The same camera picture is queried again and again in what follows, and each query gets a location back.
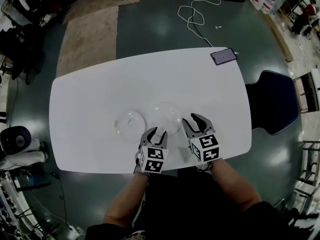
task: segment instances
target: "black and white marker cube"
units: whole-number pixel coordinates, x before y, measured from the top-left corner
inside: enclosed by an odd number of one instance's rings
[[[141,171],[160,174],[169,150],[143,146],[139,157]]]
[[[209,162],[219,158],[219,143],[214,134],[190,140],[191,151],[201,162]]]

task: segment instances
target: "carpet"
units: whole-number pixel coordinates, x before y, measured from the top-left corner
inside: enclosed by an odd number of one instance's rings
[[[103,9],[68,23],[56,77],[116,59],[118,10]]]
[[[63,23],[70,22],[79,17],[89,15],[106,8],[137,2],[139,2],[139,0],[78,0],[71,5]]]

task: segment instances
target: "black shirt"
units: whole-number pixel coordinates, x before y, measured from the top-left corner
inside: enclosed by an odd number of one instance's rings
[[[213,177],[192,168],[178,177],[152,176],[134,227],[113,224],[88,228],[86,240],[286,239],[287,228],[267,202],[245,213],[221,191]]]

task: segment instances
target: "white cable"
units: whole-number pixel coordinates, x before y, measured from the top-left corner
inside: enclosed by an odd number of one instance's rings
[[[208,44],[210,44],[211,47],[214,47],[214,46],[209,42],[209,40],[206,39],[206,38],[204,38],[204,37],[202,37],[202,36],[200,36],[200,35],[198,35],[194,30],[192,30],[192,29],[189,27],[189,23],[194,24],[194,25],[200,25],[200,26],[203,26],[203,25],[205,24],[205,18],[204,18],[204,16],[203,16],[198,10],[196,10],[196,9],[193,7],[194,2],[206,2],[206,3],[212,4],[212,5],[214,5],[214,6],[218,6],[218,5],[221,4],[221,0],[218,0],[218,1],[219,1],[219,3],[214,3],[214,2],[207,1],[207,0],[192,0],[191,6],[181,5],[181,6],[179,7],[178,12],[177,12],[178,16],[179,16],[181,19],[183,19],[185,22],[187,22],[187,23],[186,23],[187,28],[188,28],[190,31],[192,31],[198,38],[201,38],[201,39],[206,40],[206,41],[208,42]],[[193,12],[193,13],[192,13],[192,16],[189,17],[188,19],[185,19],[184,17],[182,17],[182,16],[179,14],[180,9],[181,9],[182,7],[191,8],[191,9],[192,9],[192,12]],[[195,16],[195,13],[196,13],[196,12],[197,12],[198,14],[200,14],[200,16],[202,17],[202,23],[197,23],[197,22],[190,21],[190,19],[191,19],[193,16]]]
[[[30,191],[29,192],[33,197],[34,197],[34,199],[39,203],[39,205],[41,205],[48,213],[50,213],[52,216],[54,216],[54,217],[56,217],[56,218],[58,218],[58,219],[60,219],[60,220],[62,220],[62,221],[64,221],[65,223],[67,223],[69,226],[71,226],[70,224],[69,224],[69,222],[67,222],[67,221],[65,221],[63,218],[60,218],[60,217],[58,217],[58,216],[56,216],[56,215],[54,215],[51,211],[49,211],[46,207],[44,207],[43,206],[43,204],[42,203],[40,203],[40,201],[35,197],[35,195],[34,194],[32,194],[32,192]]]

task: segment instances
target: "transparent bowl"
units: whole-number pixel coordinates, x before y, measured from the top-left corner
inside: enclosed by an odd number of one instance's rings
[[[117,117],[114,128],[125,142],[135,143],[146,131],[146,123],[138,112],[126,110]]]
[[[158,136],[162,136],[165,131],[169,136],[175,134],[179,131],[181,124],[181,114],[174,103],[158,103],[148,113],[148,128],[158,127],[155,133]]]

